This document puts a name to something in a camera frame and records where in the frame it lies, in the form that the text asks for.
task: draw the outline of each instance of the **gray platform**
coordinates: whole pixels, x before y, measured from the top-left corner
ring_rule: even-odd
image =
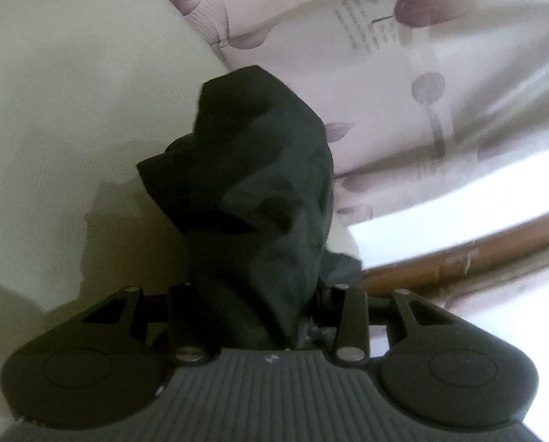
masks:
[[[409,419],[370,377],[319,351],[222,351],[214,363],[176,371],[133,417],[63,431],[21,421],[1,442],[540,442],[521,424],[454,433]]]

